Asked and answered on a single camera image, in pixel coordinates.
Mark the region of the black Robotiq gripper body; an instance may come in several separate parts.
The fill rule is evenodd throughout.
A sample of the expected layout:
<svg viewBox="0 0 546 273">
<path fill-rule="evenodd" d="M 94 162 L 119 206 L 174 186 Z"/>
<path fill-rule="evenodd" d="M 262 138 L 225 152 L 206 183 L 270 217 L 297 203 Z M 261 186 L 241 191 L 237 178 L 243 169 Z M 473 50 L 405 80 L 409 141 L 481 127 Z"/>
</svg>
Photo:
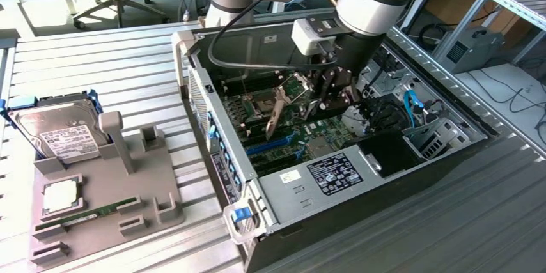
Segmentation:
<svg viewBox="0 0 546 273">
<path fill-rule="evenodd" d="M 369 36 L 353 32 L 335 40 L 337 65 L 360 74 L 382 45 L 386 34 Z"/>
</svg>

